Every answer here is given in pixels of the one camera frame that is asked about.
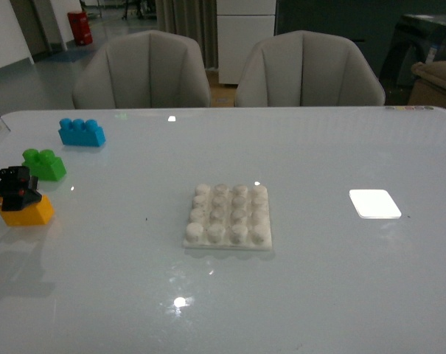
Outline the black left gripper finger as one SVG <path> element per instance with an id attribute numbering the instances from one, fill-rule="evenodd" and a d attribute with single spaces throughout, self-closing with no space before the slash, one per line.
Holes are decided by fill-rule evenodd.
<path id="1" fill-rule="evenodd" d="M 4 192 L 2 195 L 1 210 L 4 212 L 21 211 L 24 208 L 39 203 L 42 195 L 36 190 L 20 189 Z"/>
<path id="2" fill-rule="evenodd" d="M 2 192 L 33 191 L 38 188 L 38 178 L 30 175 L 26 166 L 8 167 L 1 175 Z"/>

